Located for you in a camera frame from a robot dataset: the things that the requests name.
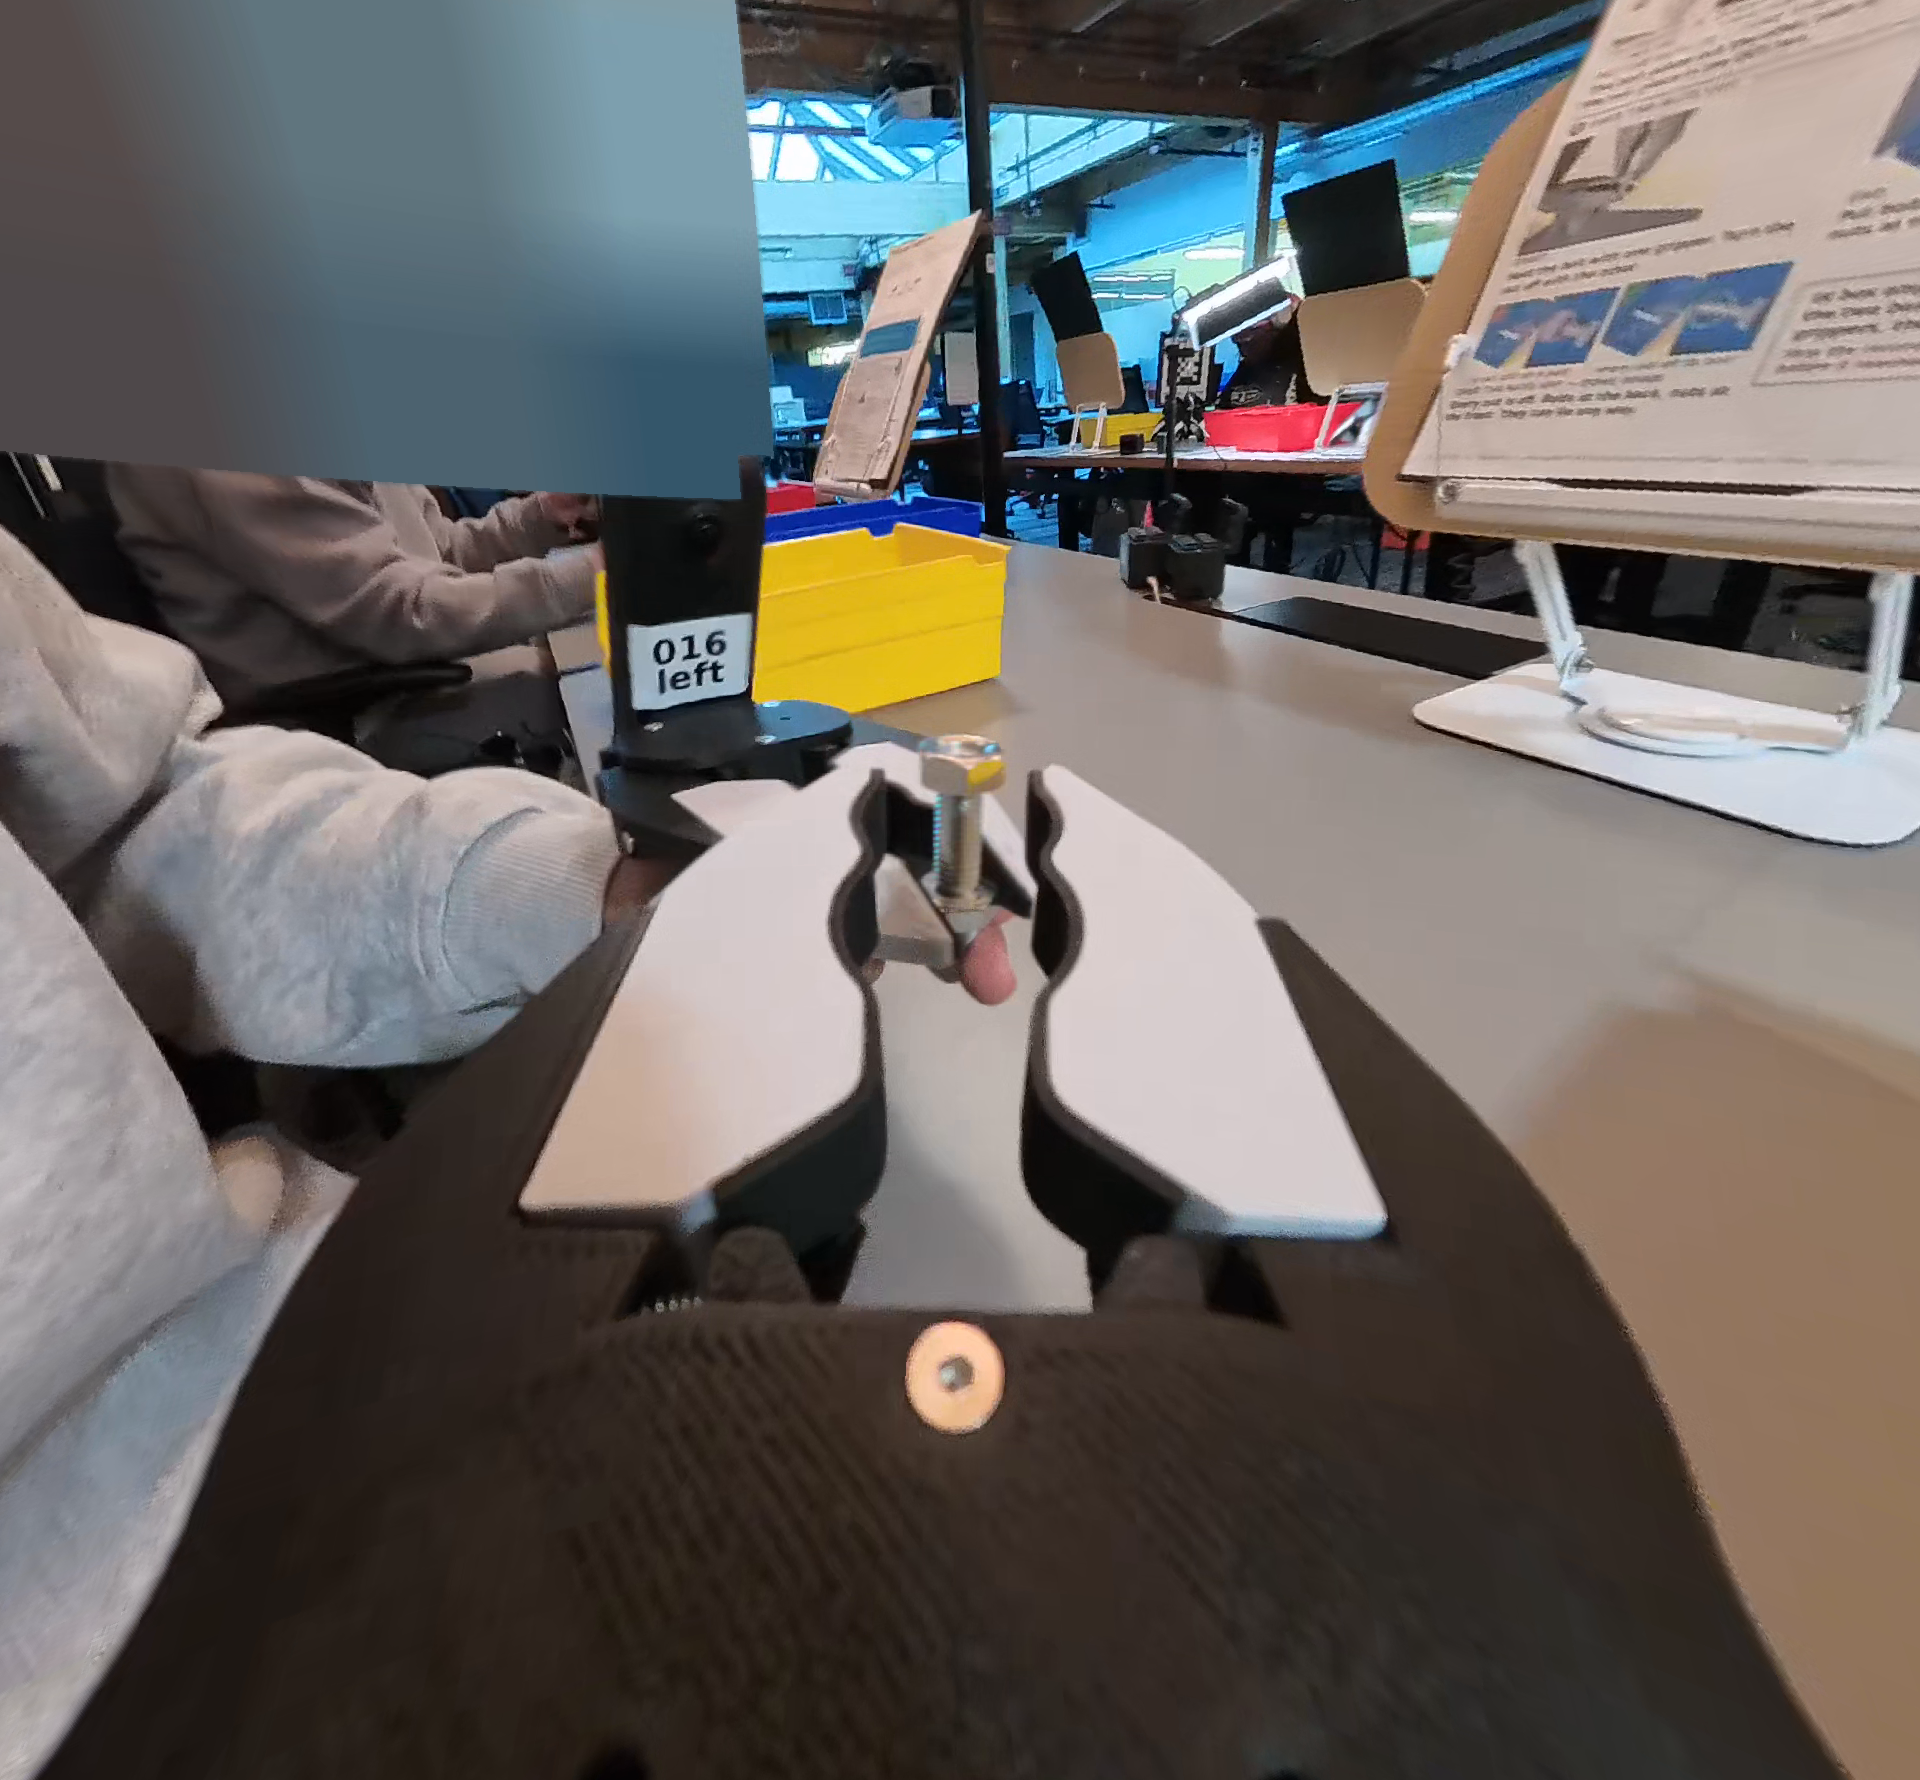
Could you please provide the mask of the wooden background table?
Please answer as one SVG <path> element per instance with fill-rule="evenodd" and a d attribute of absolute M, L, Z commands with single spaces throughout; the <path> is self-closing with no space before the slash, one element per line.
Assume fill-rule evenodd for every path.
<path fill-rule="evenodd" d="M 1120 534 L 1143 525 L 1164 493 L 1162 451 L 1095 454 L 1072 448 L 1014 451 L 1002 462 L 1009 493 L 1031 505 L 1053 503 L 1059 546 L 1114 556 Z M 1228 506 L 1245 514 L 1237 567 L 1290 573 L 1297 535 L 1309 523 L 1334 521 L 1349 548 L 1381 544 L 1382 528 L 1360 486 L 1351 456 L 1249 454 L 1182 448 L 1171 488 L 1187 500 L 1187 528 L 1224 535 Z"/>

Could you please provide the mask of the printed instruction sheet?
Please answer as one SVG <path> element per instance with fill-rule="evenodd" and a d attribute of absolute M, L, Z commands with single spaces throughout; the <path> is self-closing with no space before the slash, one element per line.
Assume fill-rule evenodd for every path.
<path fill-rule="evenodd" d="M 1918 0 L 1610 0 L 1413 459 L 1913 493 Z"/>

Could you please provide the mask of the white document stand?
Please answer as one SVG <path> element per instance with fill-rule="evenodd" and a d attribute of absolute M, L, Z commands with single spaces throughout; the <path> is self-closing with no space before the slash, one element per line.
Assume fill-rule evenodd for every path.
<path fill-rule="evenodd" d="M 1893 724 L 1893 711 L 1915 626 L 1915 491 L 1689 491 L 1435 472 L 1433 408 L 1470 352 L 1469 318 L 1519 224 L 1523 195 L 1572 88 L 1572 80 L 1548 88 L 1485 156 L 1362 459 L 1365 495 L 1385 523 L 1475 537 L 1505 532 L 1543 626 L 1543 660 L 1430 697 L 1416 720 L 1435 735 L 1816 846 L 1907 841 L 1918 828 L 1918 739 Z M 1562 555 L 1604 546 L 1607 529 L 1633 552 L 1866 574 L 1869 641 L 1854 703 L 1807 711 L 1595 667 Z"/>

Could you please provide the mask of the large black board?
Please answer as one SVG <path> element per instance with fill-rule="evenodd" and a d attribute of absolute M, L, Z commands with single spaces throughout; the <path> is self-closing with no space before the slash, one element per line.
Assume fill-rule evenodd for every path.
<path fill-rule="evenodd" d="M 1371 163 L 1279 200 L 1302 297 L 1411 277 L 1393 161 Z"/>

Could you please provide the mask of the person's grey sweatshirt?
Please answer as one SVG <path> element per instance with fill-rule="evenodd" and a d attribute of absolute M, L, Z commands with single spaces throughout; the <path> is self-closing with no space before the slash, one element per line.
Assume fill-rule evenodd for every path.
<path fill-rule="evenodd" d="M 97 873 L 212 717 L 173 645 L 3 555 L 3 1768 L 127 1640 L 343 1184 L 205 1138 L 94 948 Z"/>

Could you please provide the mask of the black support pole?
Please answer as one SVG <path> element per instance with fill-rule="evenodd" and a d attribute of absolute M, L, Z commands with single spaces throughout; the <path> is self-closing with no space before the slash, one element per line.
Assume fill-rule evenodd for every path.
<path fill-rule="evenodd" d="M 990 161 L 990 93 L 985 0 L 954 0 L 963 122 L 970 209 L 981 217 L 972 252 L 972 336 L 977 389 L 977 451 L 982 534 L 1008 540 L 1003 413 L 1002 413 L 1002 265 L 997 263 L 995 187 Z"/>

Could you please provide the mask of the black office chair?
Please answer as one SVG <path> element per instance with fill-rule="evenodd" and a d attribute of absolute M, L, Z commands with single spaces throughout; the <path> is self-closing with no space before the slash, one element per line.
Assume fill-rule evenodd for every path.
<path fill-rule="evenodd" d="M 250 688 L 224 700 L 213 730 L 282 728 L 353 743 L 356 720 L 408 695 L 463 690 L 468 663 L 363 664 L 278 688 Z"/>

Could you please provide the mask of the blue plastic bin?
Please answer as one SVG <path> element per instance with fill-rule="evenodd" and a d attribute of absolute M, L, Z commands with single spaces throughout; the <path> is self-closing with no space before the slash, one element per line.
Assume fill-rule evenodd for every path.
<path fill-rule="evenodd" d="M 981 537 L 985 508 L 978 500 L 972 498 L 929 495 L 882 497 L 866 500 L 819 497 L 819 505 L 808 511 L 780 518 L 765 515 L 764 541 L 774 546 L 856 529 L 884 537 L 899 525 L 916 525 L 963 537 Z"/>

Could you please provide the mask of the white light bar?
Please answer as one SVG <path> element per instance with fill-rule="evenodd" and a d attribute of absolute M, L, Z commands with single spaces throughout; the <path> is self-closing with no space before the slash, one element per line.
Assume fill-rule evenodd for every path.
<path fill-rule="evenodd" d="M 1191 297 L 1173 318 L 1173 333 L 1191 352 L 1213 349 L 1243 329 L 1289 315 L 1299 296 L 1293 256 L 1269 259 Z"/>

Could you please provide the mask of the tall cardboard document board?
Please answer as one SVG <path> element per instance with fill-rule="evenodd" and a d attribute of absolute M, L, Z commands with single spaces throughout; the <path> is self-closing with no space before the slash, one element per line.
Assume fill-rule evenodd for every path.
<path fill-rule="evenodd" d="M 812 485 L 820 495 L 877 498 L 896 491 L 919 427 L 933 342 L 988 228 L 990 217 L 972 211 L 889 252 L 814 462 Z"/>

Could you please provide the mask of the steel bolt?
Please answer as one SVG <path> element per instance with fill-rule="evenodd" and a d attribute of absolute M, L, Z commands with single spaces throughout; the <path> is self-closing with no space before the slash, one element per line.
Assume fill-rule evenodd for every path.
<path fill-rule="evenodd" d="M 993 794 L 972 801 L 936 801 L 928 794 L 933 804 L 933 837 L 926 885 L 951 924 L 981 916 L 993 905 L 982 864 L 985 808 Z"/>

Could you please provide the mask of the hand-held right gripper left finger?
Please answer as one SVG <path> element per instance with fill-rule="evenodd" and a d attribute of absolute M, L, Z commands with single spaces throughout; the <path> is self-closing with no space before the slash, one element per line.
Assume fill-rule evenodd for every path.
<path fill-rule="evenodd" d="M 889 1159 L 875 767 L 764 808 L 660 897 L 517 1198 L 529 1237 L 637 1235 L 702 1288 L 723 1246 L 770 1235 L 838 1305 Z"/>

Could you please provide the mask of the person's left forearm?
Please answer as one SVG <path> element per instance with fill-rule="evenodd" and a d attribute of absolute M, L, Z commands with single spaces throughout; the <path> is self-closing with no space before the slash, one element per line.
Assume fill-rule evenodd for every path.
<path fill-rule="evenodd" d="M 372 1070 L 482 1047 L 671 873 L 603 808 L 519 769 L 418 779 L 317 737 L 171 758 L 108 865 L 98 950 L 189 1050 Z"/>

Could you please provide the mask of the wide cardboard board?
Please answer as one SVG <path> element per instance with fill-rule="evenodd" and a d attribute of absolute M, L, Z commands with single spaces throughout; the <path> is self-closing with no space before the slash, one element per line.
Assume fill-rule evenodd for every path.
<path fill-rule="evenodd" d="M 1312 394 L 1332 401 L 1341 389 L 1385 385 L 1425 297 L 1413 277 L 1304 296 L 1295 326 Z"/>

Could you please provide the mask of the small black board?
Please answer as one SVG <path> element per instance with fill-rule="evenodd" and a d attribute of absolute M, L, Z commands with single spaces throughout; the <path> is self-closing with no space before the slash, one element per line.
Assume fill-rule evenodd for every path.
<path fill-rule="evenodd" d="M 1038 268 L 1028 288 L 1056 347 L 1102 333 L 1102 315 L 1079 252 L 1067 252 Z"/>

